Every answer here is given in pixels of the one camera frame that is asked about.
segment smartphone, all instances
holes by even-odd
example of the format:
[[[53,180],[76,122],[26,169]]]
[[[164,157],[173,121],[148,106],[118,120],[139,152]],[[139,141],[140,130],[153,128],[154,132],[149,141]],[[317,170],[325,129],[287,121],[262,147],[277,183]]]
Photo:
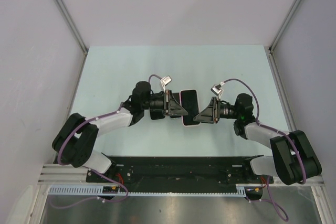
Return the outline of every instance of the smartphone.
[[[182,116],[184,126],[196,126],[201,122],[195,122],[194,117],[199,114],[197,91],[194,89],[181,90],[180,92],[181,106],[188,112],[188,115]]]
[[[179,104],[181,104],[180,93],[173,93],[173,97]],[[180,115],[171,115],[170,118],[171,119],[177,119],[177,118],[181,118],[181,116]]]

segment connector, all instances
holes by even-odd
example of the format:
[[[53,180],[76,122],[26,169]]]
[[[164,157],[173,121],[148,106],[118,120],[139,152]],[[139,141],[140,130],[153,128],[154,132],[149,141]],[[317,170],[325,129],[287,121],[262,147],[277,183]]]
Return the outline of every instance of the connector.
[[[165,91],[165,87],[172,82],[172,78],[170,76],[165,76],[160,80],[160,87],[163,91]]]
[[[218,85],[214,85],[211,88],[211,91],[218,97],[221,98],[222,94],[223,94],[223,90],[222,90],[222,86],[220,84]]]
[[[119,190],[119,186],[104,186],[103,194],[117,193]]]

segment light blue table surface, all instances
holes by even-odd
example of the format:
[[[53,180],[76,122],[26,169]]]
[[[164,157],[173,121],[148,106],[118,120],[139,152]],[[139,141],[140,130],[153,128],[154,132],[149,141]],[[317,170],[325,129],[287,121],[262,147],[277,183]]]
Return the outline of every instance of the light blue table surface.
[[[150,74],[171,76],[173,92],[196,89],[200,111],[213,94],[210,88],[228,78],[245,81],[260,103],[260,120],[287,130],[285,117],[263,46],[137,46],[90,47],[72,113],[85,117],[118,108],[135,84]],[[152,80],[159,92],[159,81]],[[234,103],[249,91],[239,82],[224,85],[222,100]],[[271,155],[270,149],[238,137],[234,120],[184,127],[181,120],[152,121],[149,112],[136,125],[99,137],[95,149],[120,156],[241,156]]]

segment black object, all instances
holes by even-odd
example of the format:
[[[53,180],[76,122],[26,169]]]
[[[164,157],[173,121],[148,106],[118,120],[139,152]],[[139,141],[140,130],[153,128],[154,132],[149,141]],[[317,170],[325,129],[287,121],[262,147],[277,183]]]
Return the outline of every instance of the black object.
[[[173,97],[179,104],[181,104],[180,93],[173,93]],[[180,116],[180,115],[171,115],[170,116],[171,119],[177,119],[177,118],[181,118],[181,117],[182,116]]]
[[[202,123],[218,123],[220,118],[236,119],[236,112],[229,103],[223,103],[217,97],[212,97],[210,104],[200,114],[194,117],[194,121]]]
[[[162,119],[166,115],[188,115],[187,111],[174,99],[172,91],[166,90],[156,94],[151,93],[149,82],[140,81],[135,85],[132,95],[123,103],[122,107],[130,111],[132,121],[129,126],[138,123],[144,117],[144,110],[149,109],[153,120]],[[85,118],[78,113],[72,114],[53,141],[52,147],[59,152],[64,141]],[[73,167],[80,167],[90,158],[94,143],[98,135],[96,125],[87,123],[73,136],[66,145],[62,160]]]
[[[289,133],[289,137],[300,153],[307,178],[320,175],[322,173],[322,166],[305,133],[303,131],[294,131]],[[288,140],[284,136],[278,136],[272,138],[270,143],[275,168],[281,181],[286,185],[302,181],[301,167],[296,155],[291,154],[292,147],[288,143]]]
[[[133,115],[130,126],[144,117],[144,110],[150,111],[152,120],[163,119],[166,116],[188,115],[187,111],[176,101],[171,90],[151,94],[149,82],[140,81],[135,85],[132,95],[123,104]]]
[[[182,90],[180,92],[181,106],[188,112],[182,116],[184,126],[198,125],[201,122],[194,121],[194,117],[199,113],[197,91],[194,89]]]
[[[248,94],[239,94],[235,102],[236,121],[233,128],[237,136],[247,139],[245,134],[245,126],[256,121],[253,116],[252,96]]]
[[[263,196],[263,189],[255,190],[255,188],[245,187],[245,193],[250,200],[259,200]]]
[[[242,93],[237,96],[235,105],[212,97],[210,104],[194,120],[202,123],[218,123],[220,118],[242,120],[250,119],[253,113],[252,97]]]
[[[84,121],[85,118],[80,114],[72,114],[54,139],[52,144],[53,149],[56,152],[59,152],[68,135],[70,135],[70,133]],[[64,163],[69,163],[73,167],[80,167],[85,164],[91,156],[97,138],[98,128],[95,125],[88,123],[76,133],[81,133],[80,137],[73,136],[70,139],[63,150],[61,158]]]
[[[188,112],[175,100],[172,91],[168,89],[151,96],[149,111],[152,120],[171,115],[188,115]]]
[[[115,178],[120,173],[125,186],[134,193],[235,193],[236,184],[261,183],[260,176],[246,172],[251,168],[245,160],[251,157],[110,158],[117,166],[105,176]],[[95,173],[90,173],[86,182],[109,183]]]

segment gray wall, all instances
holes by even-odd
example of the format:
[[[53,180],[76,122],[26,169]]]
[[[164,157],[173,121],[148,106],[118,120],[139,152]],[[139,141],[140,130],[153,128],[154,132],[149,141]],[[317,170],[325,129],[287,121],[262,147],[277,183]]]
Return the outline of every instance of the gray wall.
[[[293,1],[64,0],[91,46],[269,45]]]
[[[52,157],[82,59],[53,0],[0,0],[0,223]]]
[[[275,50],[295,122],[322,163],[336,206],[336,0],[304,0]]]

